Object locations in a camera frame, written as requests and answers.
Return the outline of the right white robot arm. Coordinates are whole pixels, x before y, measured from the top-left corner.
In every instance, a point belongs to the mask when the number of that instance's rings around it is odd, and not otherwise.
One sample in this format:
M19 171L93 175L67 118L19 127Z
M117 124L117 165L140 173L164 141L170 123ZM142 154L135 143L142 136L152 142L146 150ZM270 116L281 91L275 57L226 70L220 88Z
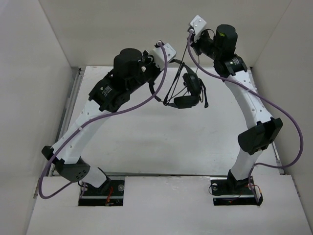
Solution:
M189 50L213 60L215 76L221 79L235 97L246 122L246 130L237 137L240 151L227 179L217 183L221 194L239 194L251 182L249 175L260 155L277 137L283 123L264 107L251 83L244 60L235 53L238 34L228 24L217 27L210 37L205 25L189 28Z

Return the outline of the black headphones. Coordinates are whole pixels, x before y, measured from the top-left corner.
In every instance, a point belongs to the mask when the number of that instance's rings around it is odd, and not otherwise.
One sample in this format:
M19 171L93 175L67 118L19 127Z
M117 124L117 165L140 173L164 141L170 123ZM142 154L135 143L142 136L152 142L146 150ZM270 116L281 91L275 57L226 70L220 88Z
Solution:
M206 87L203 81L198 77L197 73L181 60L173 59L170 63L179 64L177 74L175 75L173 83L165 98L162 100L158 96L155 96L155 100L157 102L161 102L164 106L177 109L192 108L198 105L199 102L204 102L204 107L208 108L209 103L207 100ZM183 68L186 69L186 73L182 76L184 88L176 95L169 97L169 93L175 82L178 82Z

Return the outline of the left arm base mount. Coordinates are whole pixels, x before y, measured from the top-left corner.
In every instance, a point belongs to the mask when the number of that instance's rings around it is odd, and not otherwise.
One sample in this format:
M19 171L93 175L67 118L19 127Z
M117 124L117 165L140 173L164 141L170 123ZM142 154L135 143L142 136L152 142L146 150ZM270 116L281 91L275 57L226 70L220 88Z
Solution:
M100 192L98 189L88 188L83 191L83 184L80 189L78 206L81 207L121 207L124 203L125 176L110 176L109 186Z

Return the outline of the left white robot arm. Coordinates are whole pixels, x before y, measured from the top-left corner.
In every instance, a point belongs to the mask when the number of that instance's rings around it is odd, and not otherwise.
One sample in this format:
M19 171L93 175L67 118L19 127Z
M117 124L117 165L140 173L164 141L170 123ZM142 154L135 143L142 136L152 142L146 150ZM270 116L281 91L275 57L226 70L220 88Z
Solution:
M92 167L82 158L82 152L98 129L109 118L136 110L157 96L160 89L141 103L120 110L131 94L162 75L164 83L168 63L165 46L158 44L151 51L141 52L126 48L115 57L113 69L96 83L89 93L83 110L65 134L52 146L44 146L43 156L53 164L60 176L70 184L82 182L87 189L104 194L109 190L110 178L98 167Z

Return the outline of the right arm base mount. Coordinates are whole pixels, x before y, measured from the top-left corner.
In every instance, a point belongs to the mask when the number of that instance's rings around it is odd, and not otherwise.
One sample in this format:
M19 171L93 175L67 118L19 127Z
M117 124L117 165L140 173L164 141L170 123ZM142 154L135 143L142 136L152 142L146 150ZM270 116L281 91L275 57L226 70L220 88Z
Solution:
M214 206L260 206L263 203L263 194L260 187L244 181L243 185L232 188L226 178L211 178L208 192L212 195Z

